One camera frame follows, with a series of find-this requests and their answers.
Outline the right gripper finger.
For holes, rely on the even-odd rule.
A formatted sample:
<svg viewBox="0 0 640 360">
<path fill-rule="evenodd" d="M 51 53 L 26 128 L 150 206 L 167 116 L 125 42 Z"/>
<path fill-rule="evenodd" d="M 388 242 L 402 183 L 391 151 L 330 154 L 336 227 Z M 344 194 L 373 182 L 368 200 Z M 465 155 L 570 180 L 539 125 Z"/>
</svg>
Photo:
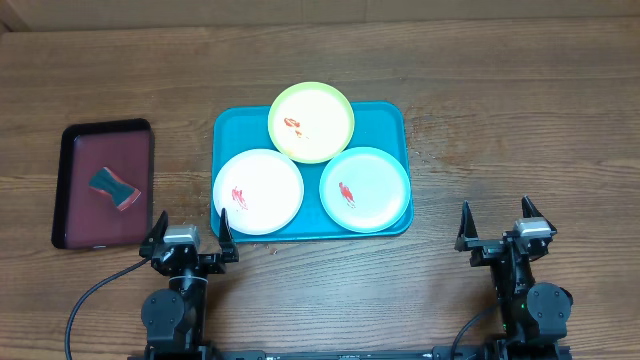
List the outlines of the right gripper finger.
<svg viewBox="0 0 640 360">
<path fill-rule="evenodd" d="M 544 217 L 544 215 L 536 208 L 528 195 L 522 197 L 521 208 L 524 218 Z"/>
<path fill-rule="evenodd" d="M 472 216 L 472 211 L 467 200 L 465 200 L 462 205 L 461 222 L 457 238 L 463 241 L 478 239 L 478 233 Z"/>
</svg>

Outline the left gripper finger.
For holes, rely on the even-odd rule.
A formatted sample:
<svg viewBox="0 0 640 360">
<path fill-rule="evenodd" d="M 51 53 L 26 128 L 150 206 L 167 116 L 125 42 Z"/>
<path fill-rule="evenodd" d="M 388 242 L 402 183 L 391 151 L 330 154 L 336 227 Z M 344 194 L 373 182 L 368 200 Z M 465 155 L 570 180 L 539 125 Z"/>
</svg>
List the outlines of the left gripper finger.
<svg viewBox="0 0 640 360">
<path fill-rule="evenodd" d="M 151 244 L 157 244 L 157 243 L 162 243 L 163 242 L 163 238 L 164 238 L 164 234 L 166 233 L 167 227 L 169 224 L 169 217 L 168 217 L 168 213 L 166 211 L 163 211 L 158 220 L 156 221 L 155 225 L 151 228 L 151 230 L 147 233 L 144 241 L 142 242 L 143 245 L 151 245 Z"/>
<path fill-rule="evenodd" d="M 220 213 L 218 243 L 223 255 L 236 255 L 237 246 L 233 240 L 225 208 Z"/>
</svg>

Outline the white plate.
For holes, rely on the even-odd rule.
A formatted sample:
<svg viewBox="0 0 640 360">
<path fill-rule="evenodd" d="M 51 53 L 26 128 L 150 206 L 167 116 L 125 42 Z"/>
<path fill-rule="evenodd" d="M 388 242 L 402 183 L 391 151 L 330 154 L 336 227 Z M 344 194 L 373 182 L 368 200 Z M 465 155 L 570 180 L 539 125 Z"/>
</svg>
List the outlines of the white plate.
<svg viewBox="0 0 640 360">
<path fill-rule="evenodd" d="M 227 161 L 213 183 L 216 212 L 231 229 L 266 235 L 284 228 L 298 213 L 304 183 L 298 167 L 268 149 L 244 151 Z"/>
</svg>

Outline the green and red sponge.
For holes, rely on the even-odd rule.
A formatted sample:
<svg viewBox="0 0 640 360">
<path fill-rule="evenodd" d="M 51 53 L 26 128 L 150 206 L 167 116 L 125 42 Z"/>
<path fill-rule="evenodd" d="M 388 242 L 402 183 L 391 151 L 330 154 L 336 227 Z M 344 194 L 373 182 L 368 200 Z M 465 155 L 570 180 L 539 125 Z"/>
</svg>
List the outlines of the green and red sponge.
<svg viewBox="0 0 640 360">
<path fill-rule="evenodd" d="M 89 187 L 108 195 L 119 211 L 130 207 L 141 195 L 137 188 L 119 178 L 108 167 L 103 167 L 90 179 Z"/>
</svg>

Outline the yellow-green plate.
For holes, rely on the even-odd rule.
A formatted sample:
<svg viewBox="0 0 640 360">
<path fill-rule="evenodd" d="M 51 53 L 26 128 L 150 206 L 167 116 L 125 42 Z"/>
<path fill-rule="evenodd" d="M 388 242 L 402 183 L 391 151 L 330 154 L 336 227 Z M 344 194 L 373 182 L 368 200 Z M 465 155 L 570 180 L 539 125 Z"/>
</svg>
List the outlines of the yellow-green plate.
<svg viewBox="0 0 640 360">
<path fill-rule="evenodd" d="M 278 151 L 299 163 L 318 164 L 346 149 L 355 131 L 355 115 L 338 89 L 302 82 L 275 98 L 267 127 Z"/>
</svg>

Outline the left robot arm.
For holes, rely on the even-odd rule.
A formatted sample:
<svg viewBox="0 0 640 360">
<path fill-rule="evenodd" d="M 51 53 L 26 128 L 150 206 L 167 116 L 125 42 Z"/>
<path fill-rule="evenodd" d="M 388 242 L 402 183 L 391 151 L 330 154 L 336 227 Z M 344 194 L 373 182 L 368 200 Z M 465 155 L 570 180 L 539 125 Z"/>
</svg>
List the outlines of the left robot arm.
<svg viewBox="0 0 640 360">
<path fill-rule="evenodd" d="M 139 255 L 169 278 L 166 288 L 150 294 L 141 308 L 146 328 L 146 359 L 220 359 L 219 350 L 204 340 L 208 277 L 224 274 L 239 260 L 228 219 L 220 218 L 217 253 L 198 252 L 194 225 L 171 226 L 163 212 L 141 243 Z"/>
</svg>

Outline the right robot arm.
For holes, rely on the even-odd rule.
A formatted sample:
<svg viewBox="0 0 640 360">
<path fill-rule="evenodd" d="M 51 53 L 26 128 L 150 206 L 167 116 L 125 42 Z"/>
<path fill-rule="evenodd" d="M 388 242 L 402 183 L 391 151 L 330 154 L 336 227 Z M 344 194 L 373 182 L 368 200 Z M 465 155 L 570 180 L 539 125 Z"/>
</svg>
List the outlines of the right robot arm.
<svg viewBox="0 0 640 360">
<path fill-rule="evenodd" d="M 537 282 L 531 263 L 549 252 L 556 227 L 535 207 L 529 197 L 521 199 L 523 217 L 510 231 L 494 240 L 479 238 L 470 205 L 462 205 L 461 222 L 455 243 L 459 252 L 470 253 L 472 267 L 490 268 L 497 303 L 472 318 L 454 338 L 449 350 L 452 359 L 570 359 L 568 347 L 559 341 L 567 336 L 567 321 L 573 297 L 566 289 Z M 495 335 L 476 350 L 460 350 L 466 331 L 482 318 L 498 310 L 504 333 Z"/>
</svg>

